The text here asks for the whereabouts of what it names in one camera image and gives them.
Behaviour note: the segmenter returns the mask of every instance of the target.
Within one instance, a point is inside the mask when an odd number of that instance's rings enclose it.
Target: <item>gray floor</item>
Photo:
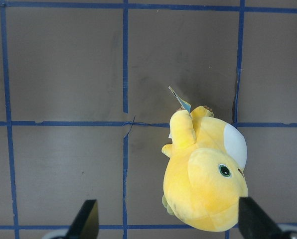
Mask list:
[[[122,239],[123,193],[129,239],[224,239],[225,233],[185,229],[166,213],[161,197],[167,158],[160,150],[169,143],[169,129],[134,125],[123,145],[130,125],[121,125],[134,116],[136,122],[167,123],[179,107],[168,85],[192,107],[209,105],[217,118],[233,123],[240,56],[237,125],[248,146],[250,196],[276,222],[297,223],[297,13],[246,11],[238,55],[238,0],[129,3],[219,7],[130,8],[127,58],[120,5],[2,8],[7,38],[1,37],[0,21],[0,239],[40,239],[68,226],[84,200],[92,198],[99,200],[99,238]],[[297,0],[246,0],[245,5],[297,8]],[[9,113],[8,91],[11,118],[5,108]],[[229,238],[242,237],[233,228]]]

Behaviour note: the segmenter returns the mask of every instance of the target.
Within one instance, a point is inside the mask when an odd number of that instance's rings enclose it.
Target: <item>plush toy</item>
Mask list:
[[[239,197],[248,195],[244,137],[208,107],[177,111],[170,131],[173,144],[162,148],[170,158],[162,198],[168,213],[200,230],[230,229],[238,221]]]

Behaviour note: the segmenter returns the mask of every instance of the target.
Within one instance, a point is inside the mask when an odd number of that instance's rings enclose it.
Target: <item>plush toy head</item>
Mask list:
[[[220,232],[238,221],[239,197],[248,195],[243,170],[247,148],[230,124],[204,107],[176,112],[170,121],[173,144],[164,176],[163,204],[195,228]]]

